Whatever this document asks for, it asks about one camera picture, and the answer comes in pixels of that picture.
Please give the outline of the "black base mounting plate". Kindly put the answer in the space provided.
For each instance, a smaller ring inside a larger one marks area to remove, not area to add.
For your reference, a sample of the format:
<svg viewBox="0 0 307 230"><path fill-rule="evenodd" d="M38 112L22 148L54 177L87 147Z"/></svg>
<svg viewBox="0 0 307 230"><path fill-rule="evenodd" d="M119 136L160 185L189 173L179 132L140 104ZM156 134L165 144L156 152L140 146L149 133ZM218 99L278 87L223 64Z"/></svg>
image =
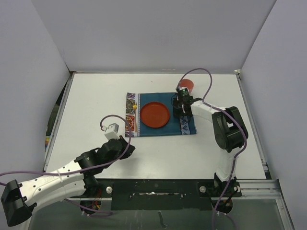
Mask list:
<svg viewBox="0 0 307 230"><path fill-rule="evenodd" d="M215 206L229 212L232 198L241 197L239 182L218 183L213 179L98 179L79 198L109 198L111 210L211 211Z"/></svg>

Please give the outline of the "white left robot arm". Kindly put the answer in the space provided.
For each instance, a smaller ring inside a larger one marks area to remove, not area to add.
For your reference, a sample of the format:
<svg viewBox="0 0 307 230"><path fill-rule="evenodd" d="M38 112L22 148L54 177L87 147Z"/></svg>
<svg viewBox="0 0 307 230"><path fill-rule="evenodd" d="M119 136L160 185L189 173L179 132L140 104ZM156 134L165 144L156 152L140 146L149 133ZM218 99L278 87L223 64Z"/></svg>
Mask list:
<svg viewBox="0 0 307 230"><path fill-rule="evenodd" d="M4 185L0 200L9 227L27 221L34 212L62 199L83 194L92 197L97 193L95 175L135 151L130 140L118 135L118 124L103 126L102 130L107 142L101 147L84 152L59 169L35 179L12 180Z"/></svg>

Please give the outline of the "red round plate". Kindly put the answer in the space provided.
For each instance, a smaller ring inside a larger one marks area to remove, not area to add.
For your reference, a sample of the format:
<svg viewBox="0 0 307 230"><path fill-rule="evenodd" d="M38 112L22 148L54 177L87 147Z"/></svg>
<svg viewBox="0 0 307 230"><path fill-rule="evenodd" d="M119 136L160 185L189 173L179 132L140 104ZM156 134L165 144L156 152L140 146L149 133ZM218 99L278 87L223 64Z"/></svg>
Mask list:
<svg viewBox="0 0 307 230"><path fill-rule="evenodd" d="M141 108L140 118L148 127L161 128L168 123L170 112L161 102L149 102Z"/></svg>

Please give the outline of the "aluminium front rail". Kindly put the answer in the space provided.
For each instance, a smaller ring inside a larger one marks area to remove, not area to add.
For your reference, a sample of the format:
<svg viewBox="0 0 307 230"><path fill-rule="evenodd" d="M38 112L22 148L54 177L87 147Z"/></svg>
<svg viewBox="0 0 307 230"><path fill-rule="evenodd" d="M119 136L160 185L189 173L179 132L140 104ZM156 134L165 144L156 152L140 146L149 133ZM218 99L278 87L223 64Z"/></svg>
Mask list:
<svg viewBox="0 0 307 230"><path fill-rule="evenodd" d="M100 192L100 197L170 195L187 194L222 199L241 197L252 192L257 196L266 196L280 190L273 180L232 180L230 183L205 180L154 180L154 179L96 179L77 180L71 175L58 177L39 177L24 182L22 195L27 200L38 202L44 198L65 199L73 196L93 197Z"/></svg>

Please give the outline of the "copper fork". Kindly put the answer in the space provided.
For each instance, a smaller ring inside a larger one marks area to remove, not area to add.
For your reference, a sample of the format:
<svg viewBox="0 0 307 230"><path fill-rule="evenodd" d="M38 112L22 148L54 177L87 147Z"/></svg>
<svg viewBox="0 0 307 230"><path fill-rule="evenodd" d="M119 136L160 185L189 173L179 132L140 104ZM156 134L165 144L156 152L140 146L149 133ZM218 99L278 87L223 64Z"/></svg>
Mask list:
<svg viewBox="0 0 307 230"><path fill-rule="evenodd" d="M138 113L137 113L137 109L138 106L137 104L134 104L132 106L133 110L134 110L134 131L137 133L138 132L138 128L137 128L137 124L138 124Z"/></svg>

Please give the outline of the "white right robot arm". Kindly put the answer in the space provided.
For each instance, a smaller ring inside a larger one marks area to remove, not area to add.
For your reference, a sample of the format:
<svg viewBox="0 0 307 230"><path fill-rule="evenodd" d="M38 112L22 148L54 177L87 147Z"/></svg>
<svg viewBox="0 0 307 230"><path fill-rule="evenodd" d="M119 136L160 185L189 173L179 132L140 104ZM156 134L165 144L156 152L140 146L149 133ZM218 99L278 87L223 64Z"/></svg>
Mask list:
<svg viewBox="0 0 307 230"><path fill-rule="evenodd" d="M219 196L226 195L231 190L228 180L235 177L237 155L246 147L248 138L239 109L235 106L218 107L201 98L193 98L186 87L176 88L172 106L175 117L198 116L212 123L215 141L222 150L215 173L218 181L213 184L213 189Z"/></svg>

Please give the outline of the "blue patterned placemat cloth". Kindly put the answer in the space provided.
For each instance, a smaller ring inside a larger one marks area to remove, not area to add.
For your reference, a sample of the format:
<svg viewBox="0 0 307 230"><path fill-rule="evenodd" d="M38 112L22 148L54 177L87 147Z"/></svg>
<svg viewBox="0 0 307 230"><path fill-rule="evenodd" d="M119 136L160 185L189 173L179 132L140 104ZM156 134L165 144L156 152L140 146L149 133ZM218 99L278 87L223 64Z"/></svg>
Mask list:
<svg viewBox="0 0 307 230"><path fill-rule="evenodd" d="M153 136L176 136L176 135L196 135L196 125L193 117L187 117L185 126L180 129L179 118L172 114L172 98L175 97L173 92L156 92L156 93L131 93L126 94L126 120L128 125L125 126L125 136L128 137L131 132L133 137L153 137ZM168 123L161 128L151 128L146 126L140 118L141 108L149 102L161 102L170 112ZM132 106L137 104L138 109L138 132L134 131L134 110Z"/></svg>

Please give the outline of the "pink plastic cup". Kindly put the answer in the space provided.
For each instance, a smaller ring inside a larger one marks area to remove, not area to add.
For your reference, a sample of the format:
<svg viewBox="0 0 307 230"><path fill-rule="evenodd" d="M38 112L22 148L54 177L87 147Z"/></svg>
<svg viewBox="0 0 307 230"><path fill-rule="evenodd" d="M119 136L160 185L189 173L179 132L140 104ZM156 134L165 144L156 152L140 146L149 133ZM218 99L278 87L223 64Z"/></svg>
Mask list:
<svg viewBox="0 0 307 230"><path fill-rule="evenodd" d="M189 80L189 79L183 79L180 84L179 84L180 87L186 87L189 91L189 93L191 94L192 93L192 90L194 88L194 83L193 81Z"/></svg>

